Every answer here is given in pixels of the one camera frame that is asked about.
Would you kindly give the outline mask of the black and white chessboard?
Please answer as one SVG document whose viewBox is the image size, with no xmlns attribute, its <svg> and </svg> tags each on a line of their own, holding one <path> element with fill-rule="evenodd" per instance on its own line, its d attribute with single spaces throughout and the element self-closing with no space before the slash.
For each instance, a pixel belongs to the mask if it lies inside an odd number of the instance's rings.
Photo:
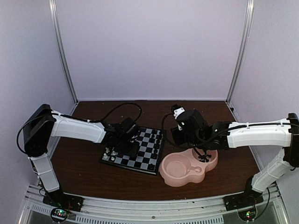
<svg viewBox="0 0 299 224">
<path fill-rule="evenodd" d="M 151 135 L 152 135 L 152 130 L 153 128 L 147 128 L 147 127 L 142 127 L 140 131 L 140 135 L 135 138 L 135 140 L 139 143 L 139 149 L 136 157 L 130 157 L 127 155 L 120 155 L 117 153 L 115 155 L 115 161 L 111 161 L 112 157 L 112 150 L 110 150 L 110 153 L 107 154 L 109 156 L 109 159 L 103 160 L 104 154 L 102 158 L 100 159 L 100 162 L 106 165 L 111 165 L 114 167 L 119 167 L 119 168 L 124 168 L 128 170 L 133 170 L 136 172 L 141 172 L 141 173 L 147 173 L 150 175 L 157 175 L 158 174 L 158 169 L 161 161 L 161 155 L 162 151 L 164 148 L 164 137 L 166 131 L 163 129 L 156 129 L 156 137 L 155 137 L 155 142 L 151 142 Z M 162 134 L 162 139 L 160 144 L 160 148 L 157 154 L 154 153 L 154 148 L 155 144 L 157 141 L 158 137 L 158 132 L 159 130 L 163 131 Z M 154 170 L 150 169 L 150 165 L 153 164 L 155 166 Z"/>
</svg>

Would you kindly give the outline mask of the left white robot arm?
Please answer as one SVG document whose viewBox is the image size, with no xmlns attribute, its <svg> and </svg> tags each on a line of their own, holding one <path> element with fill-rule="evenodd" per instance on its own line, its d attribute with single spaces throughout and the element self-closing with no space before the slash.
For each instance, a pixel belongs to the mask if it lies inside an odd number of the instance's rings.
<svg viewBox="0 0 299 224">
<path fill-rule="evenodd" d="M 67 196 L 60 190 L 60 183 L 48 156 L 48 142 L 51 137 L 65 137 L 102 144 L 116 153 L 130 157 L 137 156 L 139 143 L 136 137 L 140 127 L 130 117 L 120 123 L 104 120 L 89 120 L 72 117 L 41 105 L 20 128 L 23 134 L 24 153 L 31 160 L 49 200 L 57 207 L 67 203 Z"/>
</svg>

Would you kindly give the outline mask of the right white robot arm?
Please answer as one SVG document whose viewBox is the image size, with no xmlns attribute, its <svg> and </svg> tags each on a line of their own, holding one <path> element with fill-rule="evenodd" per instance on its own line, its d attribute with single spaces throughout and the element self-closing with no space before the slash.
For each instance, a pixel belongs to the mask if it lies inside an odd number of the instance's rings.
<svg viewBox="0 0 299 224">
<path fill-rule="evenodd" d="M 289 169 L 299 166 L 299 118 L 295 113 L 278 121 L 258 123 L 218 122 L 211 126 L 196 109 L 185 110 L 174 105 L 171 109 L 177 123 L 172 137 L 176 145 L 191 148 L 226 150 L 244 146 L 280 146 L 278 155 L 259 173 L 249 178 L 249 188 L 240 194 L 240 203 L 251 205 L 257 194 L 282 177 Z"/>
</svg>

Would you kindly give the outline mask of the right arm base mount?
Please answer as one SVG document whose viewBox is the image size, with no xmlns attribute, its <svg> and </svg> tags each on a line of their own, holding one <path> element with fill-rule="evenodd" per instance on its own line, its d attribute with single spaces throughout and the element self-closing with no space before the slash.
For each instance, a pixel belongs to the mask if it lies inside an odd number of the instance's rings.
<svg viewBox="0 0 299 224">
<path fill-rule="evenodd" d="M 258 195 L 247 195 L 245 193 L 234 194 L 230 196 L 225 196 L 223 198 L 226 211 L 238 210 L 250 206 L 254 206 L 257 203 L 262 203 L 264 201 L 261 194 Z"/>
</svg>

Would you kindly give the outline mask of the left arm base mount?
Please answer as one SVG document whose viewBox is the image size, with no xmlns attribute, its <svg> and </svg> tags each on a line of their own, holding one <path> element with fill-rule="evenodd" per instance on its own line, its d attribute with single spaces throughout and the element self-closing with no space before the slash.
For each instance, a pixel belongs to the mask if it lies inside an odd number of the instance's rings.
<svg viewBox="0 0 299 224">
<path fill-rule="evenodd" d="M 65 210 L 80 212 L 84 199 L 79 196 L 68 194 L 50 195 L 43 197 L 43 203 L 53 207 L 63 208 Z"/>
</svg>

